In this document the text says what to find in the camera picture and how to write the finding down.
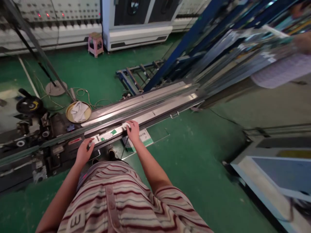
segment round metal base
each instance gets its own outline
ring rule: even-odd
[[[59,81],[54,81],[54,83],[56,84],[56,87],[52,84],[52,82],[48,83],[45,87],[45,92],[51,96],[58,96],[64,94],[65,90],[62,88]]]

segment plastic stool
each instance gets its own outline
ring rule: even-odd
[[[100,33],[93,32],[88,36],[88,53],[94,54],[94,57],[104,53],[103,38]]]

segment white machine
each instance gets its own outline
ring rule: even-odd
[[[166,41],[182,0],[102,1],[103,39],[108,51]]]
[[[211,0],[184,0],[173,21],[172,32],[189,31]]]
[[[87,44],[88,35],[102,32],[100,0],[14,0],[44,50]],[[0,56],[26,53],[28,49],[0,15]],[[26,33],[21,34],[28,41]]]

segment white towel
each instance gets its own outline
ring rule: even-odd
[[[74,118],[75,122],[80,122],[80,121],[84,121],[85,116],[84,116],[84,112],[87,110],[88,106],[84,103],[82,103],[81,101],[76,102],[76,104],[74,105],[74,107],[71,110],[71,114]]]

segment metal handle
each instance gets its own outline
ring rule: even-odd
[[[169,115],[172,119],[174,119],[175,117],[178,117],[179,116],[179,112],[177,112],[177,113],[175,113],[175,114],[173,114],[173,115]]]

